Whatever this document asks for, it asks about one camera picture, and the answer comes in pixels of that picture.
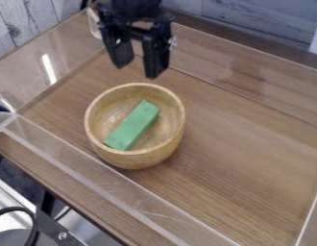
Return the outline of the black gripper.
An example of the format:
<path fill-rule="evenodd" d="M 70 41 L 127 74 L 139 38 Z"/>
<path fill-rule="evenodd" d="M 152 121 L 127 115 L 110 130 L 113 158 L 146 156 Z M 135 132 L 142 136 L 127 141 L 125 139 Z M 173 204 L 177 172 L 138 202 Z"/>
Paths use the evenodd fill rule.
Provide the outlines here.
<path fill-rule="evenodd" d="M 95 5 L 98 29 L 110 61 L 122 68 L 134 58 L 131 40 L 142 43 L 142 67 L 154 79 L 169 67 L 173 16 L 161 0 L 109 0 Z"/>

